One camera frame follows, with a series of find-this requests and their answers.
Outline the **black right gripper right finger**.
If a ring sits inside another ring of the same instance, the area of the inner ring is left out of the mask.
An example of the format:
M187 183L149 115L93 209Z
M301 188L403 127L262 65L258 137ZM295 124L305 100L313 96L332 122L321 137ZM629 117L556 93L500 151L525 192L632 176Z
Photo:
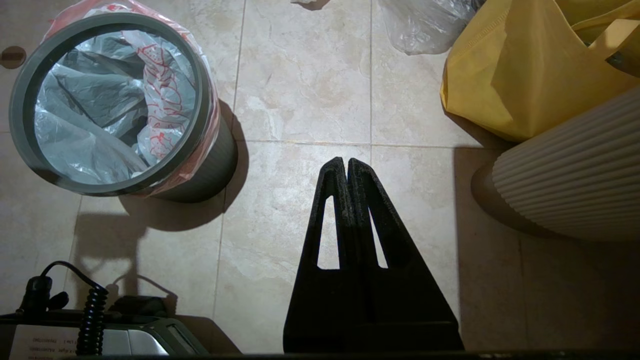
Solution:
M349 160L361 318L352 336L373 351L462 351L458 321L377 174Z

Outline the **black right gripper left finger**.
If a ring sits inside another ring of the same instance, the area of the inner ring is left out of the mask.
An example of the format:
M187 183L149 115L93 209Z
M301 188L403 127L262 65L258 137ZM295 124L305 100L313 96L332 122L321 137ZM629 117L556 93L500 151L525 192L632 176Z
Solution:
M371 307L366 300L365 268L371 263L371 223L359 200L355 171L335 157L321 167L311 205L301 259L286 313L283 349L286 351L365 351L366 323ZM325 205L333 201L338 268L323 269L318 260Z

